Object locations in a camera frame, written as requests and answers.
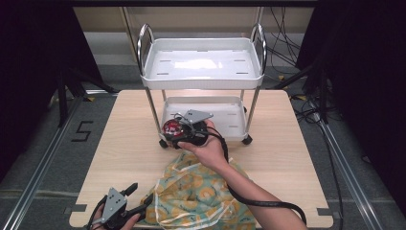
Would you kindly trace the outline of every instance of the human arm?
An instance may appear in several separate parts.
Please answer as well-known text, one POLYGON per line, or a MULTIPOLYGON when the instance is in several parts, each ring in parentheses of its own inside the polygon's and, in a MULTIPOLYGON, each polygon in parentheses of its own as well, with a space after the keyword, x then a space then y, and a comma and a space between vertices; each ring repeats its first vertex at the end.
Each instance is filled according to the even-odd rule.
MULTIPOLYGON (((213 122, 207 120, 206 124, 208 127, 214 128, 213 122)), ((221 175, 227 184, 240 196, 259 201, 280 201, 231 167, 225 159, 221 143, 216 137, 210 135, 207 142, 200 147, 182 142, 179 142, 178 146, 193 152, 204 166, 221 175)), ((290 209, 265 208, 252 205, 248 205, 248 208, 263 229, 306 229, 305 224, 290 209)))

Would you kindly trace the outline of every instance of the gray floor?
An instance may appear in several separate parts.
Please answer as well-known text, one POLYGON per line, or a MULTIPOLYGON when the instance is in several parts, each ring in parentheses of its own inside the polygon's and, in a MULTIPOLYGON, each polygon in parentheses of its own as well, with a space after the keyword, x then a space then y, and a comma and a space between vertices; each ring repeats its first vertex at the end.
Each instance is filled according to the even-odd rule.
MULTIPOLYGON (((116 36, 118 42, 110 46, 103 45, 105 42, 103 40, 90 43, 105 83, 117 89, 142 88, 139 73, 125 37, 122 34, 109 35, 116 36)), ((98 38, 96 34, 87 36, 88 38, 89 36, 98 38)), ((277 61, 274 64, 278 66, 276 67, 278 70, 283 72, 297 71, 277 61)), ((267 67, 266 75, 262 90, 277 84, 278 76, 284 75, 286 78, 290 76, 277 72, 272 66, 267 67)), ((289 95, 301 94, 304 82, 305 79, 298 80, 284 90, 289 95)), ((86 89, 98 89, 91 84, 85 84, 85 87, 86 89)), ((76 202, 114 102, 115 97, 97 97, 93 101, 85 100, 79 103, 19 229, 73 229, 69 225, 69 214, 65 214, 66 208, 72 207, 76 202), (72 142, 75 139, 85 138, 85 134, 77 133, 77 129, 81 122, 89 121, 93 123, 82 126, 82 129, 91 131, 88 140, 72 142)), ((309 108, 306 101, 292 100, 291 102, 296 110, 309 108)), ((329 117, 329 126, 368 201, 377 213, 382 229, 406 229, 405 217, 398 210, 379 176, 370 164, 361 159, 363 152, 346 126, 346 122, 337 111, 330 112, 329 117)), ((57 124, 58 105, 57 101, 54 101, 48 113, 44 115, 31 143, 27 146, 27 151, 19 156, 0 184, 0 223, 2 226, 22 191, 29 184, 36 166, 56 133, 57 124)), ((328 205, 331 211, 337 214, 339 213, 337 188, 322 132, 316 125, 306 121, 300 121, 299 124, 328 205)), ((344 212, 341 215, 344 220, 344 229, 368 229, 368 224, 363 219, 345 179, 337 166, 335 169, 343 198, 344 212)), ((331 229, 339 229, 339 219, 334 221, 331 229)))

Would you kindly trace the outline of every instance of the yellow bag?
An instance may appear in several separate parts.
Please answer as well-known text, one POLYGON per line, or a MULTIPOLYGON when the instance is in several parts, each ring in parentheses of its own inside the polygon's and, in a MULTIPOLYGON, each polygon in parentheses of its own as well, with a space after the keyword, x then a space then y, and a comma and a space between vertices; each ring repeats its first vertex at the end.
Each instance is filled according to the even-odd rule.
MULTIPOLYGON (((248 177, 232 159, 230 165, 248 177)), ((166 167, 164 176, 146 197, 150 194, 154 194, 154 199, 141 223, 165 229, 255 229, 256 226, 248 207, 233 198, 224 179, 201 165, 188 151, 166 167)))

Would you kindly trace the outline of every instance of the wooden table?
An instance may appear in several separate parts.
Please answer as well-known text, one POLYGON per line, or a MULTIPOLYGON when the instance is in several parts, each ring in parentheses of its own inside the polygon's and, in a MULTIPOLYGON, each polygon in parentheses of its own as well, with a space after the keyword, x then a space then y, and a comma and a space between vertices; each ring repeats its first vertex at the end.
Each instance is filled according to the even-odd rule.
MULTIPOLYGON (((158 116, 161 116, 164 109, 161 91, 151 92, 158 116)), ((253 92, 245 91, 244 105, 248 110, 253 92)), ((185 94, 239 96, 240 91, 181 90, 166 93, 168 97, 185 94)), ((253 138, 250 145, 228 143, 230 157, 236 159, 262 188, 301 207, 308 227, 329 228, 333 223, 332 216, 318 215, 318 208, 328 208, 326 198, 284 91, 259 92, 249 134, 253 138)), ((86 210, 73 212, 70 224, 74 227, 86 224, 110 187, 120 191, 138 182, 138 190, 128 197, 127 209, 138 206, 140 199, 162 176, 164 167, 182 151, 162 149, 159 140, 146 92, 122 91, 77 200, 77 205, 86 204, 86 210)))

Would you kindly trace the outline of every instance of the cable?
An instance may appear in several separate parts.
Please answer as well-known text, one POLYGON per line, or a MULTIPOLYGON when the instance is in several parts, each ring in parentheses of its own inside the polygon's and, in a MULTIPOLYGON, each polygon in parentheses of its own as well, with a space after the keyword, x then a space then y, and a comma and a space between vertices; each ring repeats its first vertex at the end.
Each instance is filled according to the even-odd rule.
POLYGON ((104 195, 104 197, 101 199, 101 201, 99 201, 99 203, 96 205, 96 208, 93 210, 92 216, 90 216, 89 222, 87 222, 87 225, 85 225, 85 228, 87 230, 90 230, 92 228, 93 218, 95 217, 99 208, 105 203, 106 200, 107 200, 107 195, 104 195))
MULTIPOLYGON (((282 22, 281 22, 281 24, 280 24, 279 20, 277 19, 276 15, 274 14, 273 9, 272 8, 270 8, 270 9, 271 9, 272 15, 273 15, 273 17, 274 17, 274 19, 275 19, 275 21, 277 23, 277 26, 279 28, 279 32, 278 32, 278 35, 274 35, 274 34, 271 33, 271 35, 274 36, 276 38, 276 40, 274 42, 273 47, 272 48, 267 47, 267 49, 270 52, 272 52, 272 54, 275 54, 278 58, 284 60, 286 63, 288 63, 288 64, 295 67, 296 66, 297 55, 296 55, 295 51, 293 50, 293 48, 295 48, 297 50, 300 50, 300 46, 297 45, 295 42, 293 42, 286 34, 286 28, 285 28, 285 23, 284 23, 285 7, 282 8, 282 22), (286 44, 287 52, 289 53, 289 55, 291 57, 294 57, 294 58, 289 58, 289 57, 284 56, 284 55, 278 53, 277 51, 275 51, 275 47, 276 47, 276 44, 277 44, 278 41, 281 41, 281 42, 286 44)), ((286 73, 284 71, 278 70, 275 67, 274 63, 273 63, 273 56, 271 56, 270 59, 271 59, 271 66, 275 71, 277 71, 279 73, 282 73, 282 74, 295 74, 295 73, 286 73)))
MULTIPOLYGON (((214 130, 217 134, 215 133, 211 133, 211 132, 198 132, 198 133, 202 133, 202 134, 208 134, 208 135, 212 135, 216 138, 218 138, 218 140, 221 143, 221 147, 223 147, 223 152, 224 152, 224 158, 227 160, 229 160, 228 157, 228 147, 227 147, 227 143, 225 141, 225 139, 221 136, 221 134, 213 127, 208 126, 209 129, 214 130)), ((259 207, 268 207, 268 208, 287 208, 287 209, 291 209, 294 210, 296 212, 299 213, 299 215, 301 216, 302 221, 304 222, 304 224, 307 224, 307 220, 305 218, 305 212, 296 204, 292 204, 289 202, 283 202, 283 201, 259 201, 259 200, 252 200, 252 199, 247 199, 244 198, 242 196, 240 196, 239 194, 237 194, 230 186, 228 186, 230 194, 239 202, 246 204, 246 205, 251 205, 251 206, 259 206, 259 207)))
POLYGON ((188 126, 191 130, 194 130, 194 127, 193 127, 191 121, 189 121, 189 119, 187 119, 187 118, 186 118, 185 116, 183 116, 182 114, 180 114, 180 113, 175 113, 175 114, 173 115, 173 119, 177 120, 180 125, 188 126))
POLYGON ((326 148, 327 148, 327 152, 328 152, 328 159, 329 159, 329 163, 331 166, 331 171, 332 171, 332 175, 333 175, 333 179, 334 179, 334 183, 335 183, 335 187, 337 189, 337 196, 338 196, 338 202, 339 202, 339 207, 340 207, 340 213, 341 213, 341 218, 340 218, 340 223, 339 223, 339 229, 343 229, 343 225, 344 225, 344 206, 343 206, 343 198, 341 196, 341 189, 340 189, 340 185, 338 183, 338 178, 337 178, 337 173, 334 167, 334 162, 332 159, 332 152, 328 143, 328 139, 327 139, 327 135, 325 133, 325 131, 323 130, 322 126, 320 125, 320 123, 322 122, 322 120, 319 118, 317 121, 314 120, 313 118, 311 118, 309 115, 315 115, 315 113, 319 112, 319 108, 318 107, 312 107, 308 110, 304 111, 304 107, 306 104, 309 104, 309 106, 312 107, 312 105, 310 104, 310 100, 306 101, 303 105, 302 105, 302 111, 299 113, 296 113, 296 115, 300 115, 303 116, 304 119, 309 123, 309 124, 315 124, 317 125, 317 127, 322 131, 323 133, 323 139, 325 141, 326 144, 326 148))

